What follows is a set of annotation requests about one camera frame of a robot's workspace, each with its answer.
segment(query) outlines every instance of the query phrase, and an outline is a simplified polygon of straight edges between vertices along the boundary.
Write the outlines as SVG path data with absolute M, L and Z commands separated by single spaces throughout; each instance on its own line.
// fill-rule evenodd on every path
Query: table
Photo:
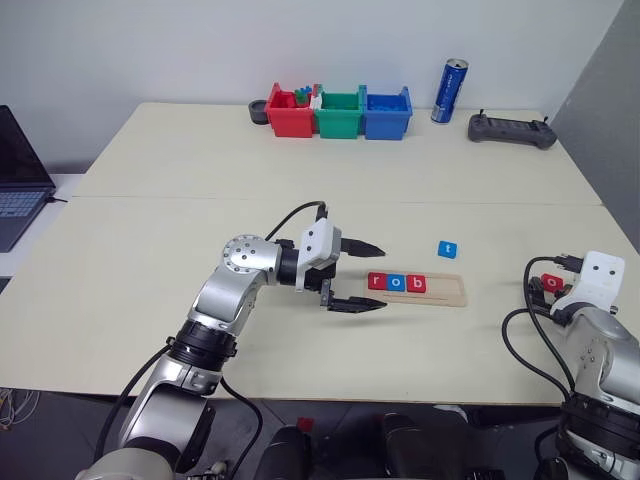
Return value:
M 600 205 L 560 143 L 548 151 L 466 137 L 416 109 L 405 139 L 277 138 L 246 106 L 145 103 L 111 141 L 79 196 Z M 540 119 L 532 111 L 490 115 Z
M 469 306 L 391 304 L 348 315 L 321 310 L 317 294 L 265 287 L 225 367 L 245 395 L 558 403 L 553 386 L 511 358 L 500 338 L 505 314 L 522 305 L 522 270 L 536 255 L 597 249 L 625 257 L 618 316 L 640 335 L 640 257 L 602 206 L 336 200 L 330 207 L 346 236 L 387 252 L 341 257 L 337 294 L 361 295 L 368 269 L 460 273 Z M 282 199 L 74 198 L 0 296 L 0 318 L 12 319 L 3 322 L 5 346 L 15 346 L 0 349 L 0 364 L 12 366 L 0 383 L 119 392 L 182 325 L 225 241 L 264 234 L 290 208 Z M 301 214 L 282 236 L 298 240 L 312 220 Z M 456 260 L 436 256 L 441 239 L 458 243 Z M 526 358 L 560 375 L 526 318 L 511 331 Z
M 56 185 L 55 197 L 67 201 L 71 199 L 73 191 L 82 179 L 82 175 L 79 174 L 53 174 L 50 176 Z M 13 277 L 16 274 L 37 239 L 53 224 L 65 205 L 64 202 L 46 204 L 11 251 L 0 253 L 0 278 Z

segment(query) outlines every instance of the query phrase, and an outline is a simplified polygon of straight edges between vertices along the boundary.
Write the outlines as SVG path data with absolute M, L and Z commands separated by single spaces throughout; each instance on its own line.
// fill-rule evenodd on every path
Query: laptop keyboard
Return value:
M 0 192 L 0 218 L 26 217 L 44 192 Z

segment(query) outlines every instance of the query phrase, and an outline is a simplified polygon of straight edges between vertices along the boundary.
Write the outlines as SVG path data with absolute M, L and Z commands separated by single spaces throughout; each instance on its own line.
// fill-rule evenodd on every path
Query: energy drink can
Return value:
M 442 79 L 440 80 L 440 89 L 436 97 L 436 104 L 433 106 L 431 120 L 436 123 L 449 123 L 451 115 L 453 115 L 453 107 L 456 104 L 456 98 L 462 88 L 462 82 L 467 75 L 469 64 L 459 58 L 450 58 L 444 65 Z

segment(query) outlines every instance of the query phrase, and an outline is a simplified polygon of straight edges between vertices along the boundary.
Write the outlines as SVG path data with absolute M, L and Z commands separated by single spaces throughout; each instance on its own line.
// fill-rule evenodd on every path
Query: plastic bin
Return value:
M 313 92 L 308 95 L 309 99 L 316 88 L 314 85 Z M 295 93 L 282 90 L 279 83 L 273 84 L 265 111 L 276 137 L 313 136 L 313 110 L 309 107 L 309 102 L 298 105 Z
M 365 87 L 364 136 L 367 140 L 402 140 L 409 126 L 409 89 L 399 95 L 370 95 Z
M 360 85 L 357 93 L 327 93 L 318 85 L 321 103 L 314 113 L 321 137 L 358 138 L 366 90 Z

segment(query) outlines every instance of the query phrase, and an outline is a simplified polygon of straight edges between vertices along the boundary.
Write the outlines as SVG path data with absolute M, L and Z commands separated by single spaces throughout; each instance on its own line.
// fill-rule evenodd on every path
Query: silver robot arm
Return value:
M 640 346 L 612 305 L 624 260 L 589 252 L 579 279 L 551 307 L 566 336 L 563 357 L 575 365 L 575 388 L 562 405 L 560 458 L 541 479 L 640 479 Z
M 236 338 L 264 285 L 317 291 L 328 310 L 363 312 L 385 306 L 372 299 L 336 299 L 331 290 L 340 252 L 382 256 L 377 247 L 342 238 L 318 209 L 316 222 L 301 236 L 270 242 L 239 235 L 225 245 L 220 264 L 205 282 L 187 320 L 155 365 L 119 436 L 119 448 L 81 472 L 78 480 L 163 480 L 197 463 L 215 415 L 211 396 L 222 366 L 236 354 Z

